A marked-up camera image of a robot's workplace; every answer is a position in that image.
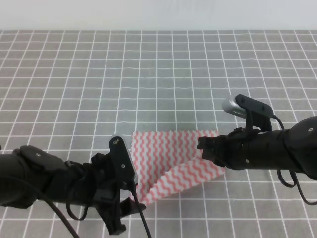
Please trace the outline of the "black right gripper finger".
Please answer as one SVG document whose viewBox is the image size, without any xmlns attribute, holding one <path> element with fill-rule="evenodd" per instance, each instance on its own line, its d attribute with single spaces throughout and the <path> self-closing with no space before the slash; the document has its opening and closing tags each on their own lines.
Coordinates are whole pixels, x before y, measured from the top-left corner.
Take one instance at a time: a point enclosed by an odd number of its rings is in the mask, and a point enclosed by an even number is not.
<svg viewBox="0 0 317 238">
<path fill-rule="evenodd" d="M 201 136 L 198 138 L 197 149 L 199 150 L 213 150 L 220 146 L 220 138 Z"/>
<path fill-rule="evenodd" d="M 202 158 L 204 160 L 213 162 L 217 166 L 224 167 L 224 163 L 218 158 L 213 150 L 204 149 L 202 151 Z"/>
</svg>

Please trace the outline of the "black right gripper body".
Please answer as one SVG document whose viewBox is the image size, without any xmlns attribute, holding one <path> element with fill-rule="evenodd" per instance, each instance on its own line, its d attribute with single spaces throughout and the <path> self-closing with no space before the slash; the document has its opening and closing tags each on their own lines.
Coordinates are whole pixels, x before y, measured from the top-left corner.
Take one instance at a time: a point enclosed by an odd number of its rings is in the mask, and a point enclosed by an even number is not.
<svg viewBox="0 0 317 238">
<path fill-rule="evenodd" d="M 269 151 L 270 132 L 258 129 L 246 132 L 235 129 L 226 136 L 220 137 L 217 148 L 217 159 L 233 170 L 274 169 L 275 162 Z"/>
</svg>

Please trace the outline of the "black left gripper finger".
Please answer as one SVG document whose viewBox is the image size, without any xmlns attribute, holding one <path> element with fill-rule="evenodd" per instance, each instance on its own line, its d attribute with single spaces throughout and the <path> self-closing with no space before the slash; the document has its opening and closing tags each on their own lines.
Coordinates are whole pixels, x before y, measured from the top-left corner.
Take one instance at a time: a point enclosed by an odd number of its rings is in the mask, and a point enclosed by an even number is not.
<svg viewBox="0 0 317 238">
<path fill-rule="evenodd" d="M 126 231 L 126 226 L 121 222 L 119 202 L 98 204 L 98 214 L 110 235 L 120 235 Z"/>
<path fill-rule="evenodd" d="M 131 198 L 126 198 L 120 203 L 120 217 L 124 218 L 132 214 L 138 214 L 138 206 Z"/>
</svg>

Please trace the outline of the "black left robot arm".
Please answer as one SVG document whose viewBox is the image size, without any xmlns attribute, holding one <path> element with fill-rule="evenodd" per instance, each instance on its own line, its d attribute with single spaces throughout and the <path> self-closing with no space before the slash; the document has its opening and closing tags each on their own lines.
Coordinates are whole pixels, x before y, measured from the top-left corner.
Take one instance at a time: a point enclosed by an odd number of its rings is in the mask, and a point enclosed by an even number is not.
<svg viewBox="0 0 317 238">
<path fill-rule="evenodd" d="M 121 218 L 145 210 L 130 198 L 120 200 L 121 190 L 132 190 L 131 182 L 120 182 L 110 154 L 97 153 L 89 163 L 63 161 L 30 145 L 0 156 L 0 204 L 27 209 L 36 200 L 45 201 L 76 238 L 77 233 L 55 203 L 64 203 L 69 216 L 86 218 L 93 207 L 110 235 L 126 231 Z"/>
</svg>

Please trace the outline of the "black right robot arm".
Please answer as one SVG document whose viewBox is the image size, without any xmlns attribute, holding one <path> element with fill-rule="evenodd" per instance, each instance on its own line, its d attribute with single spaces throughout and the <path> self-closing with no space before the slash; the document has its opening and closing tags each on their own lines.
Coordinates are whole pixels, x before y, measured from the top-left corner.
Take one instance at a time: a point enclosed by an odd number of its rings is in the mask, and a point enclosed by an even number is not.
<svg viewBox="0 0 317 238">
<path fill-rule="evenodd" d="M 317 178 L 317 118 L 291 129 L 261 132 L 237 128 L 228 135 L 202 136 L 202 158 L 232 170 L 291 170 Z"/>
</svg>

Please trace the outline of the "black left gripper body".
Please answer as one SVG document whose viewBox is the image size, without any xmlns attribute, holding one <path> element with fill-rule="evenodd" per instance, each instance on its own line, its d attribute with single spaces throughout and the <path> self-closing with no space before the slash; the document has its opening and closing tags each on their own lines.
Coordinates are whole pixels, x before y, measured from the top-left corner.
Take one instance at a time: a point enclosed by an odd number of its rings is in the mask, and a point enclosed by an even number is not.
<svg viewBox="0 0 317 238">
<path fill-rule="evenodd" d="M 120 189 L 109 153 L 97 153 L 89 163 L 66 161 L 65 204 L 118 206 Z"/>
</svg>

